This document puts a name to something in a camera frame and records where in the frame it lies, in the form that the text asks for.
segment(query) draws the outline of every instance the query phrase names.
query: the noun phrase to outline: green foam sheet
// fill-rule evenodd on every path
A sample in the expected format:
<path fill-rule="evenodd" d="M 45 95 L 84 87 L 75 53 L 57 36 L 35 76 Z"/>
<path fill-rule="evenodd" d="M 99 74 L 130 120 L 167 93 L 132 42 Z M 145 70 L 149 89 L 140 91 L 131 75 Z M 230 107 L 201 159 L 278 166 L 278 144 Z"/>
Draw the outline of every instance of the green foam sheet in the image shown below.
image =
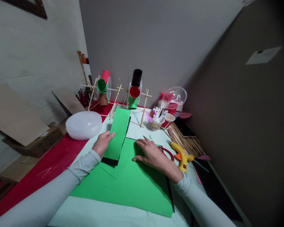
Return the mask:
<path fill-rule="evenodd" d="M 106 172 L 107 164 L 100 162 L 71 196 L 136 207 L 171 217 L 173 208 L 168 180 L 159 171 L 141 162 L 133 162 L 136 155 L 143 155 L 143 151 L 138 149 L 135 140 L 125 138 L 119 165 L 115 167 L 118 178 Z"/>
<path fill-rule="evenodd" d="M 122 144 L 128 128 L 129 117 L 130 110 L 116 108 L 113 124 L 110 129 L 110 133 L 115 132 L 116 135 L 108 144 L 108 148 L 104 154 L 105 158 L 119 160 Z"/>

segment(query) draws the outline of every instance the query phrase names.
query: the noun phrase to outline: floor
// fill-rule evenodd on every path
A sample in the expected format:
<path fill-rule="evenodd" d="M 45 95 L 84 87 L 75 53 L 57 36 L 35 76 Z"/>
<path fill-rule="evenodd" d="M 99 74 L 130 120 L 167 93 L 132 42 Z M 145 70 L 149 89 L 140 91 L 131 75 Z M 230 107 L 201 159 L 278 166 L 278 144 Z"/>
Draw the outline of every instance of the floor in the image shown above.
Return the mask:
<path fill-rule="evenodd" d="M 58 126 L 63 135 L 66 134 L 66 120 L 67 118 Z M 15 162 L 9 165 L 9 167 L 7 167 L 2 173 L 0 173 L 0 176 L 19 182 L 39 162 L 40 159 L 41 158 L 22 155 Z"/>

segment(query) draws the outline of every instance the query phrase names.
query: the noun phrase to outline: pen holder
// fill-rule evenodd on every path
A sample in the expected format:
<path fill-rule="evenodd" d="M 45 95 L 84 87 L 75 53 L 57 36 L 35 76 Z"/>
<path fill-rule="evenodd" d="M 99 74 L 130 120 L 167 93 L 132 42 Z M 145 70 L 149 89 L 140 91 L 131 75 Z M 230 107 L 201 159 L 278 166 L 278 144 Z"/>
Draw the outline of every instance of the pen holder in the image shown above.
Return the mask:
<path fill-rule="evenodd" d="M 161 122 L 157 122 L 154 119 L 152 119 L 152 123 L 151 123 L 152 130 L 157 131 L 164 122 L 165 122 L 164 119 L 162 119 Z"/>

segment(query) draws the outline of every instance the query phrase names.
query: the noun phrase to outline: white bowl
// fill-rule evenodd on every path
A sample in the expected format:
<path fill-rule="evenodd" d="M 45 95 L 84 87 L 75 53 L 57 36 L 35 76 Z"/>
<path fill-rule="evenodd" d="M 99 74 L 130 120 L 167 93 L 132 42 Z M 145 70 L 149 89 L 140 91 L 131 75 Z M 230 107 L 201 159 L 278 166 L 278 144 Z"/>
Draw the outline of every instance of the white bowl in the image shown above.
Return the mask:
<path fill-rule="evenodd" d="M 94 111 L 82 111 L 69 117 L 66 131 L 75 140 L 87 140 L 95 137 L 102 129 L 102 118 Z"/>

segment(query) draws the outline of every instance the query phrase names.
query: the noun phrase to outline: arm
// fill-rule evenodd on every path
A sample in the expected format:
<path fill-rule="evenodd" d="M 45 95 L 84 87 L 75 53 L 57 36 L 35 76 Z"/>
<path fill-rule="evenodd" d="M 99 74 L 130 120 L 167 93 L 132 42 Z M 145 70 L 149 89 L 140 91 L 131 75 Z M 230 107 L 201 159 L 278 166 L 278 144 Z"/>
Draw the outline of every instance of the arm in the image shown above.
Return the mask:
<path fill-rule="evenodd" d="M 142 148 L 145 156 L 136 156 L 133 161 L 144 162 L 164 173 L 174 183 L 201 227 L 235 227 L 226 214 L 168 159 L 153 141 L 139 139 L 136 143 Z"/>
<path fill-rule="evenodd" d="M 2 215 L 0 226 L 45 227 L 74 188 L 101 161 L 114 135 L 109 131 L 100 134 L 87 155 Z"/>

